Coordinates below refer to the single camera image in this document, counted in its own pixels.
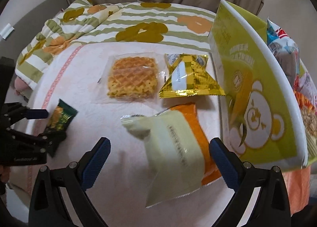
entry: orange cloth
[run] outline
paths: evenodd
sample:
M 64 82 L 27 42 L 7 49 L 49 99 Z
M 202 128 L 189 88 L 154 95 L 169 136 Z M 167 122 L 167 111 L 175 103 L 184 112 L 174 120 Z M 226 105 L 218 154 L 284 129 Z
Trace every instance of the orange cloth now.
M 309 199 L 310 166 L 283 173 L 291 214 L 299 212 L 307 204 Z

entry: metal screw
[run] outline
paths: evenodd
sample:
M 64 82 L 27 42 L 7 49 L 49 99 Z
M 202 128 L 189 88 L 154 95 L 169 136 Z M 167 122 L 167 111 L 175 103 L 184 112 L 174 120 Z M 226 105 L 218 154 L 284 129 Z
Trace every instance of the metal screw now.
M 275 171 L 275 172 L 280 172 L 281 169 L 280 169 L 279 167 L 277 167 L 277 166 L 273 166 L 273 171 Z
M 41 172 L 44 172 L 44 171 L 46 171 L 46 170 L 47 170 L 47 166 L 46 166 L 46 165 L 41 166 L 41 168 L 40 168 L 40 171 L 41 171 Z
M 252 167 L 252 164 L 249 163 L 249 162 L 244 162 L 244 163 L 243 163 L 243 166 L 244 166 L 245 168 L 247 168 L 247 169 L 250 169 L 250 168 Z
M 77 162 L 71 162 L 68 166 L 69 168 L 74 169 L 77 167 L 77 164 L 78 164 Z

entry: striped blanket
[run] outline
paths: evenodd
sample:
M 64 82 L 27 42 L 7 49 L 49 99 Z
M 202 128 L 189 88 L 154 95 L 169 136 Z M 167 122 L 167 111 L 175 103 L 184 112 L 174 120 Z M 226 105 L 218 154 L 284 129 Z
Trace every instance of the striped blanket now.
M 207 37 L 215 13 L 168 3 L 120 3 L 93 6 L 76 0 L 45 22 L 21 52 L 15 73 L 34 90 L 52 61 L 74 43 L 145 42 L 209 52 Z

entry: white label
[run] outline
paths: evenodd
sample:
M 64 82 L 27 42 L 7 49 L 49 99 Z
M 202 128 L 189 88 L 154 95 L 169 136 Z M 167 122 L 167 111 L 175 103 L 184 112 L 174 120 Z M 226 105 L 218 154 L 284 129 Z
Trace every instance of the white label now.
M 167 58 L 168 64 L 172 66 L 179 56 L 180 56 L 179 53 L 167 54 L 166 58 Z
M 187 74 L 185 69 L 185 63 L 181 61 L 176 69 L 172 73 L 172 89 L 184 90 L 187 88 Z

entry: pink stripe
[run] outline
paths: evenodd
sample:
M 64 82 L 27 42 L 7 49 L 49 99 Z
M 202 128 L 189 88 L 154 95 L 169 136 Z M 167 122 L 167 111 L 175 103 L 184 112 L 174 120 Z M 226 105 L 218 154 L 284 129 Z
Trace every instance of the pink stripe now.
M 50 99 L 55 91 L 55 88 L 57 86 L 57 84 L 60 82 L 61 77 L 63 76 L 64 72 L 66 71 L 66 69 L 68 68 L 68 66 L 71 64 L 72 60 L 75 58 L 75 56 L 77 55 L 77 53 L 80 51 L 81 48 L 83 48 L 84 45 L 81 45 L 79 47 L 77 47 L 72 54 L 68 57 L 67 61 L 65 62 L 65 64 L 62 66 L 61 70 L 58 72 L 58 75 L 56 76 L 54 82 L 51 84 L 50 89 L 48 90 L 43 105 L 42 105 L 42 109 L 46 109 L 47 105 L 50 102 Z M 41 126 L 41 120 L 38 120 L 35 124 L 35 128 L 33 131 L 33 135 L 37 136 L 40 134 L 40 126 Z M 26 187 L 26 191 L 29 193 L 29 195 L 31 195 L 32 193 L 32 178 L 33 178 L 33 166 L 28 166 L 28 177 L 27 177 L 27 187 Z

